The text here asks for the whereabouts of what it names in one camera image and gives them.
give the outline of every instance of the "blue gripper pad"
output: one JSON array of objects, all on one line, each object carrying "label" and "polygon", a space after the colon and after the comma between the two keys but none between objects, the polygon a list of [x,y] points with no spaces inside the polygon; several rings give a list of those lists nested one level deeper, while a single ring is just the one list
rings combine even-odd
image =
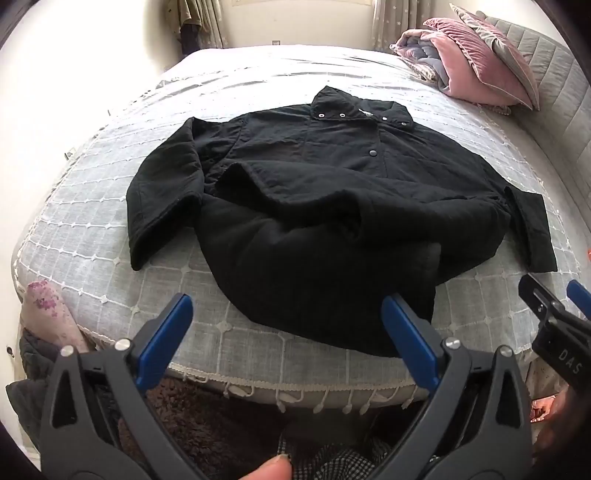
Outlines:
[{"label": "blue gripper pad", "polygon": [[571,280],[566,286],[566,296],[591,320],[591,293],[577,280]]},{"label": "blue gripper pad", "polygon": [[[433,393],[440,381],[439,359],[429,343],[433,345],[433,340],[441,343],[441,337],[429,322],[417,317],[406,303],[401,305],[403,302],[400,296],[386,297],[382,302],[382,323],[415,383]],[[428,333],[429,338],[423,338],[422,333]]]},{"label": "blue gripper pad", "polygon": [[157,330],[138,358],[135,385],[142,393],[158,385],[193,321],[191,297],[178,296],[175,304],[171,305],[176,296],[158,318],[149,321],[160,323],[160,326],[156,327]]}]

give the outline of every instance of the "mattress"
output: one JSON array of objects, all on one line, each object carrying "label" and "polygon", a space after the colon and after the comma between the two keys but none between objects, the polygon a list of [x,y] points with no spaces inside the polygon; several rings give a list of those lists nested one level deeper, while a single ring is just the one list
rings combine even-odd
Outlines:
[{"label": "mattress", "polygon": [[[292,404],[315,411],[359,408],[361,413],[370,406],[420,398],[424,393],[417,391],[400,359],[334,348],[250,322],[219,290],[190,228],[141,271],[129,264],[125,193],[147,154],[190,116],[226,121],[250,111],[309,103],[325,85],[360,98],[399,102],[415,121],[480,154],[512,184],[541,193],[559,270],[541,279],[564,298],[567,282],[580,275],[554,206],[567,194],[555,189],[548,195],[493,117],[426,85],[395,56],[312,46],[194,53],[111,117],[79,148],[17,246],[17,290],[48,278],[62,287],[80,328],[107,343],[133,337],[175,292],[191,295],[193,324],[171,372],[225,395],[276,403],[281,409]],[[518,127],[511,130],[513,137],[527,137]],[[544,154],[535,150],[535,155],[552,176]],[[437,288],[433,325],[473,349],[511,346],[525,372],[537,320],[517,295],[524,272],[508,234],[492,259]]]}]

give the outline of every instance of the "beige curtain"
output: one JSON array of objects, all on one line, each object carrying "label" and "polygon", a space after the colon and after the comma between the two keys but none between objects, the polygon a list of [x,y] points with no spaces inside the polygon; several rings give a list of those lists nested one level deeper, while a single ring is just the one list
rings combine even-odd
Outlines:
[{"label": "beige curtain", "polygon": [[420,28],[431,16],[431,0],[374,0],[372,48],[391,53],[402,32]]},{"label": "beige curtain", "polygon": [[201,48],[228,48],[220,0],[199,0],[197,4],[203,20],[199,31]]}]

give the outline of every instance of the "jacket collar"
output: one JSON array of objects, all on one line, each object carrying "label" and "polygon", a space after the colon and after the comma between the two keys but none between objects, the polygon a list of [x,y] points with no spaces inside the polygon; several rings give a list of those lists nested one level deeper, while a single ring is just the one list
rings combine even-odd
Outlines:
[{"label": "jacket collar", "polygon": [[363,100],[329,86],[314,97],[311,115],[318,120],[330,121],[373,119],[401,129],[411,129],[414,126],[413,118],[404,105],[382,100]]}]

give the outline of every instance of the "folded blanket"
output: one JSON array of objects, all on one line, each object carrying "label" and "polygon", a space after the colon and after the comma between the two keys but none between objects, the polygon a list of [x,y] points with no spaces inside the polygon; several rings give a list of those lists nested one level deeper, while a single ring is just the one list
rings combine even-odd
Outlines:
[{"label": "folded blanket", "polygon": [[506,107],[515,103],[482,83],[460,47],[443,32],[413,28],[390,48],[406,61],[431,67],[439,90],[448,96],[480,105]]}]

